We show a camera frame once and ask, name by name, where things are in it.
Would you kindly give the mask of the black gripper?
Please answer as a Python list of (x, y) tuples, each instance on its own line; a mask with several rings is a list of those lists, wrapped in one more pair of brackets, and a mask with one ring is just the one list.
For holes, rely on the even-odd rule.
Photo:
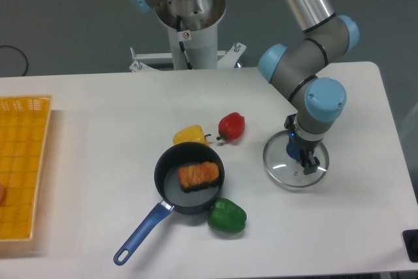
[(323, 140), (323, 134), (313, 135), (305, 131), (297, 121), (297, 115), (286, 117), (284, 128), (287, 131), (287, 154), (303, 166), (304, 174), (313, 174), (318, 170), (320, 161), (316, 156), (309, 157)]

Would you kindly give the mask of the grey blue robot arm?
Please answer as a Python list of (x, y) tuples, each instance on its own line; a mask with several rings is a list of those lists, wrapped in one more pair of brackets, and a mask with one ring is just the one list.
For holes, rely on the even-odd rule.
[[(169, 34), (174, 68), (215, 69), (217, 25), (225, 0), (132, 0), (143, 12), (156, 11)], [(296, 48), (270, 47), (258, 69), (297, 110), (285, 121), (287, 153), (305, 174), (318, 170), (315, 149), (341, 115), (346, 91), (341, 83), (318, 78), (331, 61), (349, 52), (359, 41), (359, 29), (348, 16), (337, 15), (329, 0), (287, 0), (304, 34)]]

